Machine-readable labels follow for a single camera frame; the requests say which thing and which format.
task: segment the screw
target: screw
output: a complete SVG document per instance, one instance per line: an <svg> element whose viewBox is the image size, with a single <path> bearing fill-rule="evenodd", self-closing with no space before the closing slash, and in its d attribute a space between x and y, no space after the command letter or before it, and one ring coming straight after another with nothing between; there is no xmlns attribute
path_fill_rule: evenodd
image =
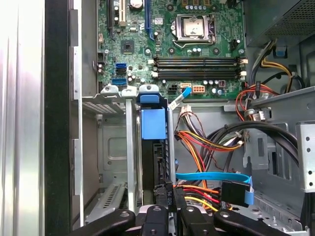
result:
<svg viewBox="0 0 315 236"><path fill-rule="evenodd" d="M189 211L189 212L193 212L194 208L192 206L189 206L189 207L186 208L186 210Z"/></svg>
<svg viewBox="0 0 315 236"><path fill-rule="evenodd" d="M224 212L224 211L222 211L220 215L223 216L224 218L228 218L230 216L229 213Z"/></svg>
<svg viewBox="0 0 315 236"><path fill-rule="evenodd" d="M129 216L129 213L126 211L123 211L120 216L121 217L127 217L127 216Z"/></svg>

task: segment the green circuit board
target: green circuit board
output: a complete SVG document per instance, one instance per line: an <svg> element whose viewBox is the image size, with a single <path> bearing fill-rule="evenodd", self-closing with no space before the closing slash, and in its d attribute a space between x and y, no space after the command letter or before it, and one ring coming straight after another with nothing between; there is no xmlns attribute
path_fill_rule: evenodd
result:
<svg viewBox="0 0 315 236"><path fill-rule="evenodd" d="M191 99L236 98L242 89L239 78L220 81L219 84L219 79L216 77L208 77L205 80L194 80L193 77L180 78L163 82L152 77L152 58L156 55L163 58L245 57L243 14L240 4L228 7L226 0L150 0L151 29L152 33L158 33L157 38L152 40L153 35L151 34L150 38L150 34L145 29L145 6L141 10L135 10L130 7L129 0L126 0L126 25L121 26L111 19L113 27L110 34L108 4L109 2L113 4L111 17L118 19L118 13L116 12L115 15L114 8L120 7L120 1L122 0L100 0L98 5L98 60L105 62L102 72L98 73L98 81L102 86L112 84L113 78L125 78L126 85L136 87L142 84L156 84L159 86L160 93L172 100L182 92L180 84L190 83L192 86L205 88L204 92L192 93ZM211 16L215 26L212 29L215 32L215 42L212 44L176 42L173 29L175 19L179 15L197 16L196 19L201 16ZM185 20L183 17L182 27L185 27L183 32L189 29L189 25L184 25ZM237 43L232 49L233 41ZM115 72L116 63L121 62L127 64L125 75L117 75ZM170 92L169 88L174 85L178 89ZM220 94L213 93L213 88L220 90Z"/></svg>

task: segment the expansion slot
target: expansion slot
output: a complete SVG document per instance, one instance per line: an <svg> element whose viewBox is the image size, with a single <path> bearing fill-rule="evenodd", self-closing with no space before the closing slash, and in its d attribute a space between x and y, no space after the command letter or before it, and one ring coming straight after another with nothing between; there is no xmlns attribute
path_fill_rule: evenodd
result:
<svg viewBox="0 0 315 236"><path fill-rule="evenodd" d="M149 34L150 39L154 41L153 32L151 29L151 0L144 1L144 14L145 14L145 30Z"/></svg>
<svg viewBox="0 0 315 236"><path fill-rule="evenodd" d="M126 8L126 0L119 0L119 25L121 27L127 26Z"/></svg>
<svg viewBox="0 0 315 236"><path fill-rule="evenodd" d="M106 14L106 22L107 22L107 30L109 32L110 38L115 41L113 34L113 3L112 0L107 0L107 14Z"/></svg>

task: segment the cpu socket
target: cpu socket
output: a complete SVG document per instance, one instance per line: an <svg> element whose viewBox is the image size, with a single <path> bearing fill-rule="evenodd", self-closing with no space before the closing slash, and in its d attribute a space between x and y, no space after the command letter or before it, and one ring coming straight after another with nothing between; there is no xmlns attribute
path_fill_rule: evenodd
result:
<svg viewBox="0 0 315 236"><path fill-rule="evenodd" d="M177 43L214 44L216 41L213 15L177 15L171 30Z"/></svg>

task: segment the motherboard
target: motherboard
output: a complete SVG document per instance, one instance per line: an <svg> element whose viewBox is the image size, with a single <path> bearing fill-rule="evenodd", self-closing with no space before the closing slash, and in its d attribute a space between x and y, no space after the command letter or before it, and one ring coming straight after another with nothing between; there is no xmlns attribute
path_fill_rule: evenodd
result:
<svg viewBox="0 0 315 236"><path fill-rule="evenodd" d="M236 98L246 76L239 0L99 0L97 79L173 100Z"/></svg>

